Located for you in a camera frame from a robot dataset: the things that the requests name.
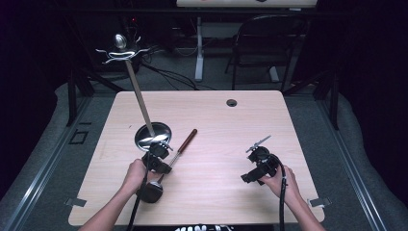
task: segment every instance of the table leg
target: table leg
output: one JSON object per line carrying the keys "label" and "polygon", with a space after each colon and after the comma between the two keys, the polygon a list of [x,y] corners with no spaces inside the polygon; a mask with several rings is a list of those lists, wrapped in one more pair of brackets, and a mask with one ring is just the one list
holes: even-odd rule
{"label": "table leg", "polygon": [[201,82],[203,80],[203,67],[204,67],[204,56],[203,56],[203,41],[201,33],[201,17],[197,18],[197,64],[195,66],[195,81]]}

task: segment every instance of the chair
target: chair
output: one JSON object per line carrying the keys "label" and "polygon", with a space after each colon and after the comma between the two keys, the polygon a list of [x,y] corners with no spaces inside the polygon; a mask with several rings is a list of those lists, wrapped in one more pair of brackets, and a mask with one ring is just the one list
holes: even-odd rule
{"label": "chair", "polygon": [[279,81],[282,91],[292,59],[293,42],[305,26],[304,18],[292,15],[258,15],[246,20],[235,36],[233,56],[225,68],[227,73],[229,65],[234,66],[232,90],[236,85],[237,66],[265,66],[268,70],[273,66],[285,66],[285,74]]}

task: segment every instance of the wooden table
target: wooden table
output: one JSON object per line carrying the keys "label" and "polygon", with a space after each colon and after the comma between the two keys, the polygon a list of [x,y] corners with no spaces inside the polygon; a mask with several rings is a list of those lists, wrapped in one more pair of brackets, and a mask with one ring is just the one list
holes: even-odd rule
{"label": "wooden table", "polygon": [[[192,129],[198,133],[164,179],[164,194],[155,204],[142,202],[136,225],[260,224],[279,222],[279,199],[267,186],[244,183],[241,175],[255,165],[245,151],[263,143],[296,174],[302,196],[318,198],[296,132],[280,91],[145,91],[142,93],[152,121],[172,130],[174,152]],[[226,104],[235,99],[236,107]],[[136,96],[120,92],[95,148],[78,198],[85,207],[74,207],[71,225],[82,225],[104,206],[120,187],[131,162],[144,152],[134,136],[144,124]],[[133,196],[116,224],[127,224],[135,204]],[[321,208],[312,208],[318,220]],[[296,222],[285,208],[285,222]]]}

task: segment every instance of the wooden handle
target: wooden handle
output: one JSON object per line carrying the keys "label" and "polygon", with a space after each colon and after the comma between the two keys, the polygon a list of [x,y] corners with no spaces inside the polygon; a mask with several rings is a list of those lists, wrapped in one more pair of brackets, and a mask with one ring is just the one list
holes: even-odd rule
{"label": "wooden handle", "polygon": [[180,148],[178,149],[177,153],[181,154],[184,149],[187,147],[187,145],[190,143],[190,141],[192,140],[192,138],[195,136],[195,134],[197,134],[197,129],[192,129],[192,132],[189,134],[189,136],[187,137],[187,139],[183,142],[183,144],[181,144]]}

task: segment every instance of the cable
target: cable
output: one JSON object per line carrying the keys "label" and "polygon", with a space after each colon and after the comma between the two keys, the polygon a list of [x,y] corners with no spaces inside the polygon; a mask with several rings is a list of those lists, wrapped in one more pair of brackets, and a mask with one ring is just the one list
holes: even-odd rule
{"label": "cable", "polygon": [[169,79],[178,81],[178,82],[180,82],[180,83],[182,83],[182,84],[184,84],[184,85],[186,85],[186,86],[192,88],[193,90],[198,90],[198,88],[197,88],[197,86],[195,85],[195,83],[194,83],[191,79],[189,79],[188,77],[186,77],[186,76],[184,76],[184,75],[181,75],[181,74],[178,74],[178,73],[169,71],[169,70],[162,70],[162,69],[153,67],[153,66],[148,65],[148,64],[141,64],[141,65],[144,66],[144,67],[146,67],[146,68],[148,68],[148,69],[150,69],[150,70],[152,70],[152,71],[155,71],[155,72],[159,73],[160,75],[162,75],[162,76],[165,77],[165,78],[169,78]]}
{"label": "cable", "polygon": [[128,224],[128,227],[127,227],[127,229],[126,229],[127,231],[131,231],[132,228],[133,228],[133,222],[135,221],[135,216],[136,216],[136,212],[138,211],[138,207],[139,207],[139,204],[140,204],[141,196],[143,195],[144,187],[145,187],[146,184],[147,184],[147,174],[148,174],[148,172],[149,172],[149,163],[150,163],[150,162],[149,162],[149,159],[150,159],[149,157],[150,157],[150,154],[147,155],[146,172],[145,172],[145,174],[144,174],[143,181],[141,182],[140,193],[139,193],[138,197],[136,198],[135,206],[133,207],[132,215],[130,216],[129,224]]}
{"label": "cable", "polygon": [[284,216],[284,209],[285,209],[285,192],[286,192],[286,171],[285,167],[283,166],[282,162],[279,158],[273,154],[271,154],[275,161],[279,164],[282,171],[282,185],[281,185],[281,192],[279,196],[279,228],[281,231],[285,231],[285,216]]}

